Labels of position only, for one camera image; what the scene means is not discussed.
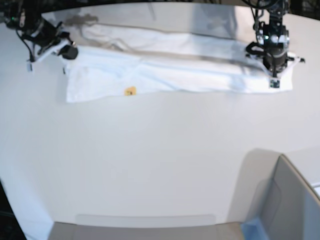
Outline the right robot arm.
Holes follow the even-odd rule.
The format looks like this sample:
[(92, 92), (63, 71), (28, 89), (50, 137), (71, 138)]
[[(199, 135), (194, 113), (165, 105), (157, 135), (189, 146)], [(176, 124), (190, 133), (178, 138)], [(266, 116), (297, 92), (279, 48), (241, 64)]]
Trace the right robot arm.
[(0, 22), (14, 30), (27, 47), (30, 64), (40, 62), (49, 55), (75, 60), (78, 56), (76, 43), (64, 30), (63, 22), (57, 25), (43, 18), (37, 0), (2, 0)]

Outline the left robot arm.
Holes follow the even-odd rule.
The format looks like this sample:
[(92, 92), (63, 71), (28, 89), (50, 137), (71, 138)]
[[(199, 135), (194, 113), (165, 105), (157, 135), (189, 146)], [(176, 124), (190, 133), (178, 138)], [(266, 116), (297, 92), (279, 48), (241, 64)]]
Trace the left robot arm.
[(244, 0), (251, 8), (254, 19), (255, 41), (246, 47), (246, 56), (262, 60), (262, 65), (272, 78), (288, 68), (289, 62), (305, 63), (304, 58), (289, 56), (290, 36), (283, 24), (289, 12), (287, 0)]

